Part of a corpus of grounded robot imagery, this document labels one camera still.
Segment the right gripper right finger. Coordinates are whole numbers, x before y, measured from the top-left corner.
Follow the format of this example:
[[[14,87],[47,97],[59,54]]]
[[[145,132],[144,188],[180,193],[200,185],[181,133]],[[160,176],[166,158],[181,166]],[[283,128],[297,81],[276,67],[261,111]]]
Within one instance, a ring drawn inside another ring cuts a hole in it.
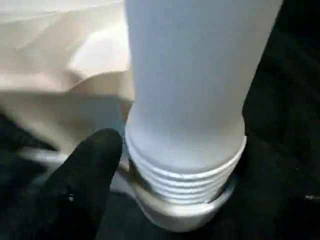
[[[320,184],[277,146],[250,136],[219,226],[223,240],[318,240]]]

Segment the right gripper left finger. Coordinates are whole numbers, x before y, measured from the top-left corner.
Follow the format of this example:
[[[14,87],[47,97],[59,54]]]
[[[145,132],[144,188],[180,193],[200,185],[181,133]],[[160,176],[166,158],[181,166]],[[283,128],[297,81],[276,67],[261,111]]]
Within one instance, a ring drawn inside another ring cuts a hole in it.
[[[45,167],[0,152],[3,240],[94,240],[102,222],[123,140],[112,128],[83,140],[48,178]]]

